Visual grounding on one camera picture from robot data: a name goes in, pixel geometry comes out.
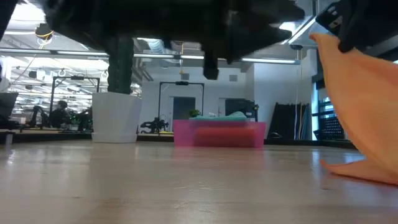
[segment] black metal frame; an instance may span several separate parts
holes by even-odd
[[[158,102],[158,107],[157,107],[157,117],[160,117],[160,100],[161,100],[161,93],[162,93],[162,85],[163,84],[176,84],[178,82],[160,82],[159,83],[159,102]],[[201,85],[203,88],[203,91],[201,92],[201,113],[203,114],[203,106],[205,102],[205,84],[204,83],[190,83],[188,82],[188,85]]]
[[[100,92],[100,83],[101,79],[100,78],[88,78],[88,77],[78,77],[79,79],[76,79],[75,77],[52,77],[52,89],[51,89],[51,100],[50,100],[50,113],[52,112],[53,108],[53,103],[54,103],[54,93],[55,93],[55,88],[58,87],[58,85],[55,83],[57,79],[71,79],[71,80],[97,80],[97,93]]]

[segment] teal object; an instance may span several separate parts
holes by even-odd
[[[248,118],[242,112],[235,112],[229,116],[221,116],[221,117],[209,117],[199,115],[196,118],[190,118],[191,120],[200,120],[200,121],[247,121]]]

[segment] pink plastic box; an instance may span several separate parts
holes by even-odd
[[[262,147],[266,124],[252,121],[174,120],[177,147]]]

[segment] computer monitor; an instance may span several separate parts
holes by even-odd
[[[0,93],[0,118],[8,119],[14,109],[18,93]]]

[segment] pink bin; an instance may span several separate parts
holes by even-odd
[[[174,120],[177,147],[262,147],[266,124],[252,121]]]

